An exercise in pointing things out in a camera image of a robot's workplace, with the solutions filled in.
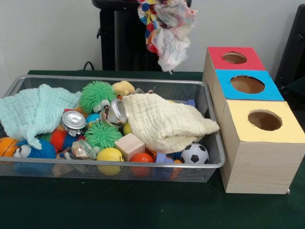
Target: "red box top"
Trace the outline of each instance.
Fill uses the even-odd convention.
[[[265,71],[262,61],[253,48],[208,47],[215,69]]]

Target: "wooden stacking box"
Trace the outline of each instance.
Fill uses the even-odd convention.
[[[227,193],[285,194],[305,152],[305,134],[252,48],[209,47],[209,85],[226,150]]]

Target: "white wall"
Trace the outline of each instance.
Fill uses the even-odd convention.
[[[11,84],[31,69],[79,70],[86,61],[101,69],[99,12],[91,0],[0,0],[0,79]]]
[[[193,0],[197,24],[177,71],[202,71],[207,46],[253,46],[274,77],[304,0]],[[90,0],[0,0],[0,96],[30,69],[101,69],[99,9]]]
[[[178,71],[202,71],[207,46],[254,47],[276,76],[296,10],[304,0],[193,0],[197,24],[189,59]]]

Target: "yellow box top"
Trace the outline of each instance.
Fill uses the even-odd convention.
[[[244,142],[305,143],[305,133],[287,102],[227,100]]]

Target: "black stand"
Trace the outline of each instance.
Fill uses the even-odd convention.
[[[147,50],[145,25],[136,0],[92,0],[101,9],[102,65],[107,71],[161,71],[158,56]]]

